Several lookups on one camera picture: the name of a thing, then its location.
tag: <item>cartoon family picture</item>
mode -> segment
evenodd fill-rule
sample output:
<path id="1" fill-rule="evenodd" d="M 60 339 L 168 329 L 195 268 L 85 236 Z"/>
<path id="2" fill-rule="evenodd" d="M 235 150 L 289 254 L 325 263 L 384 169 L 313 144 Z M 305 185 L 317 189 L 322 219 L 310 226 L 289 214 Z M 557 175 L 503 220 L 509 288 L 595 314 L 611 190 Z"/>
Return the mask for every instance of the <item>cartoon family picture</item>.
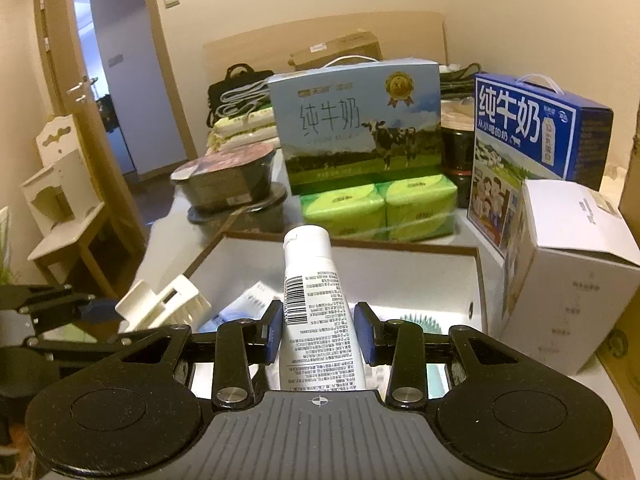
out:
<path id="1" fill-rule="evenodd" d="M 476 173 L 471 192 L 471 207 L 497 246 L 500 246 L 510 195 L 508 187 L 503 187 L 501 179 L 497 176 Z"/>

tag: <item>box handle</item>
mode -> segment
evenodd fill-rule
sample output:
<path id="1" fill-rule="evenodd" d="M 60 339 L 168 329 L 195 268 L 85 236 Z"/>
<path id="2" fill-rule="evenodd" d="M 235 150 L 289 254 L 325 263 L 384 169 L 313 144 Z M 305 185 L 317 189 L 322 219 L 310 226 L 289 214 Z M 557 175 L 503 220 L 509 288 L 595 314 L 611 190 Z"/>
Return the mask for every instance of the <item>box handle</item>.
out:
<path id="1" fill-rule="evenodd" d="M 334 60 L 332 60 L 329 63 L 327 63 L 326 65 L 324 65 L 322 68 L 327 68 L 328 66 L 331 66 L 332 64 L 334 64 L 336 61 L 340 61 L 342 59 L 351 59 L 352 57 L 359 57 L 360 59 L 368 59 L 369 61 L 375 61 L 376 63 L 378 62 L 378 60 L 376 58 L 374 58 L 374 57 L 358 56 L 357 54 L 353 54 L 351 56 L 340 56 L 340 57 L 337 57 Z"/>
<path id="2" fill-rule="evenodd" d="M 551 87 L 551 89 L 556 93 L 556 94 L 560 94 L 560 95 L 564 95 L 564 92 L 562 91 L 562 89 L 560 88 L 560 86 L 558 85 L 558 83 L 556 83 L 553 79 L 551 79 L 549 76 L 543 75 L 543 74 L 527 74 L 524 75 L 522 77 L 519 77 L 517 79 L 518 83 L 528 83 L 530 79 L 534 78 L 534 77 L 539 77 L 540 79 L 544 79 L 546 81 L 546 83 Z"/>

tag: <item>white tube cap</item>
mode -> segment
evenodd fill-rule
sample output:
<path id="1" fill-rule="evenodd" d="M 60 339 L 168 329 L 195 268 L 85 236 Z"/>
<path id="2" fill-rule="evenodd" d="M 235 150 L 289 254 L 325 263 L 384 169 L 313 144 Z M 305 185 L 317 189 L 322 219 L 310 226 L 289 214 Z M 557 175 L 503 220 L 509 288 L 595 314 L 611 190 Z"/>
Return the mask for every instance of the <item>white tube cap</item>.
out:
<path id="1" fill-rule="evenodd" d="M 293 228 L 285 235 L 283 247 L 286 265 L 317 256 L 331 259 L 329 233 L 317 225 Z"/>

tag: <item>cow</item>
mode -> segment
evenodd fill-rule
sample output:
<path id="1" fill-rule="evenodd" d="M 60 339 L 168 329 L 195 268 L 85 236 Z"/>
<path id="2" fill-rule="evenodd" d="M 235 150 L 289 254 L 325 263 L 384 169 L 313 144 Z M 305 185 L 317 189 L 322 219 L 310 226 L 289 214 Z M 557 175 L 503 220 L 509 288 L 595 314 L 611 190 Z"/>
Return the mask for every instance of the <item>cow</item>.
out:
<path id="1" fill-rule="evenodd" d="M 415 160 L 418 154 L 417 140 L 418 135 L 414 127 L 399 129 L 399 144 L 404 145 L 404 154 L 406 155 L 406 166 L 409 167 L 409 161 Z"/>
<path id="2" fill-rule="evenodd" d="M 385 161 L 385 170 L 388 170 L 391 164 L 393 146 L 398 144 L 397 134 L 389 131 L 385 126 L 385 121 L 369 121 L 362 123 L 360 126 L 367 128 L 371 133 L 373 142 L 376 143 L 376 152 Z"/>

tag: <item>wooden door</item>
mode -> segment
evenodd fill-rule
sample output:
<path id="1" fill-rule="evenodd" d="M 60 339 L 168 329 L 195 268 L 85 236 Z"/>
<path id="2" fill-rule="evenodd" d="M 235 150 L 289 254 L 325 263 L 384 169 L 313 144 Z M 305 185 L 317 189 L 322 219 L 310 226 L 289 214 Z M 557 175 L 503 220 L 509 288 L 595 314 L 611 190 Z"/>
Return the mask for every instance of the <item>wooden door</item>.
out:
<path id="1" fill-rule="evenodd" d="M 92 179 L 129 246 L 146 243 L 140 212 L 111 150 L 82 58 L 73 0 L 34 0 L 40 57 L 54 113 L 73 114 Z"/>

